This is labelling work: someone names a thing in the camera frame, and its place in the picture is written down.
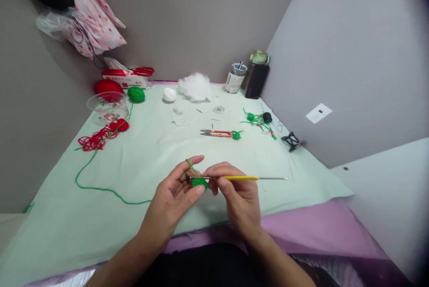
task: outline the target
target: light green fabric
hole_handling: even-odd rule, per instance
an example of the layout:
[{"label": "light green fabric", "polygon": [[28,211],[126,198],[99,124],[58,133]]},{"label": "light green fabric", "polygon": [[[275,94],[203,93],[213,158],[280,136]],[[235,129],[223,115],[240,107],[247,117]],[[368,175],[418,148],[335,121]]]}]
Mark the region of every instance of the light green fabric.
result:
[{"label": "light green fabric", "polygon": [[[176,115],[178,127],[171,123],[170,104],[162,101],[165,86],[146,90],[146,101],[135,104],[130,128],[109,141],[86,168],[80,183],[109,187],[125,200],[151,199],[168,173],[185,158],[203,154],[196,166],[204,171],[210,165],[229,161],[248,175],[287,177],[289,181],[258,181],[263,215],[323,203],[334,197],[353,194],[305,148],[290,154],[275,125],[277,117],[261,99],[228,94],[221,86],[212,86],[218,97],[212,103],[192,103],[181,95],[172,108],[185,112]],[[212,110],[214,104],[225,107],[224,114]],[[274,141],[269,134],[246,120],[243,107],[254,114],[271,112]],[[57,165],[46,178],[35,206],[21,229],[0,258],[0,286],[22,286],[38,279],[82,268],[110,259],[138,230],[149,204],[123,204],[112,193],[81,190],[74,178],[90,159],[92,152],[74,151],[77,139],[100,129],[93,123],[94,113],[82,126]],[[240,131],[242,138],[201,136],[201,129]],[[208,190],[177,226],[176,234],[227,221],[225,200]]]}]

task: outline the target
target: black cable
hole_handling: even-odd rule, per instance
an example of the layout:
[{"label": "black cable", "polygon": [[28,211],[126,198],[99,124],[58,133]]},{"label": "black cable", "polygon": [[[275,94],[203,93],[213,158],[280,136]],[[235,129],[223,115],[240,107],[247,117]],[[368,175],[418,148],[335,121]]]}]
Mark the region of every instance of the black cable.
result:
[{"label": "black cable", "polygon": [[282,122],[279,120],[278,121],[278,125],[276,126],[276,128],[277,128],[278,132],[281,133],[281,132],[283,132],[283,128],[286,128],[286,126],[284,126],[282,124]]},{"label": "black cable", "polygon": [[[95,53],[95,51],[94,51],[94,47],[93,47],[93,44],[90,42],[90,40],[89,40],[89,36],[88,36],[88,34],[87,34],[87,32],[86,32],[86,30],[85,30],[85,28],[76,20],[76,18],[75,17],[73,17],[73,24],[75,25],[75,27],[80,31],[80,35],[82,36],[82,40],[80,41],[80,42],[77,42],[74,38],[73,38],[73,34],[71,34],[71,37],[72,37],[72,39],[76,42],[76,43],[81,43],[82,41],[83,41],[83,39],[84,39],[84,37],[83,37],[83,35],[82,35],[82,33],[85,35],[85,37],[86,37],[86,40],[88,41],[88,43],[89,43],[89,45],[91,46],[91,50],[93,51],[93,62],[94,62],[94,65],[97,67],[97,68],[99,68],[99,69],[106,69],[107,68],[107,66],[106,66],[106,64],[104,63],[104,61],[103,60],[101,60],[99,57],[98,57],[98,55]],[[96,63],[96,61],[95,61],[95,58],[97,58],[98,59],[98,61],[102,64],[102,66],[100,67],[100,66],[98,66],[97,65],[97,63]]]}]

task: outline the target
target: tissue box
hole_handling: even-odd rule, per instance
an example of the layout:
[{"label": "tissue box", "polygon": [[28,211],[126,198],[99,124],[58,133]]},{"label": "tissue box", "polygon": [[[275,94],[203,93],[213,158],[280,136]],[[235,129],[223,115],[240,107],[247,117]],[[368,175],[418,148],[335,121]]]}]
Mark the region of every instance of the tissue box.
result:
[{"label": "tissue box", "polygon": [[149,79],[145,76],[139,76],[131,70],[106,69],[101,74],[103,79],[111,79],[121,85],[122,88],[140,87],[145,89]]}]

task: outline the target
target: wall outlet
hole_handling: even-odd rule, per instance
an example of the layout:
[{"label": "wall outlet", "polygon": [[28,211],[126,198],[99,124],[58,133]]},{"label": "wall outlet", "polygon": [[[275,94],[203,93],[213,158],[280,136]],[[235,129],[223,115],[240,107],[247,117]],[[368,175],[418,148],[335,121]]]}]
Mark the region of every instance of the wall outlet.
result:
[{"label": "wall outlet", "polygon": [[307,117],[309,120],[311,120],[313,122],[313,124],[316,124],[318,121],[325,118],[330,113],[332,113],[331,109],[326,107],[324,104],[319,104],[315,109],[313,109],[305,117]]}]

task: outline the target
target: white stuffing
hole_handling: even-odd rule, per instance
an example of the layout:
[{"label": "white stuffing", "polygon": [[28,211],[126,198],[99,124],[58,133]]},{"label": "white stuffing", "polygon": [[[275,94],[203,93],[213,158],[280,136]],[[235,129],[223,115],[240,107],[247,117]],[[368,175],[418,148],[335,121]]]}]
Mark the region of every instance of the white stuffing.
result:
[{"label": "white stuffing", "polygon": [[181,106],[176,106],[173,108],[173,112],[175,112],[177,115],[182,115],[185,110]]},{"label": "white stuffing", "polygon": [[164,89],[164,94],[163,94],[162,98],[165,101],[173,102],[176,100],[176,97],[177,97],[177,94],[176,94],[176,91],[174,89],[171,89],[171,88]]},{"label": "white stuffing", "polygon": [[191,101],[212,100],[210,79],[199,72],[179,79],[179,92]]}]

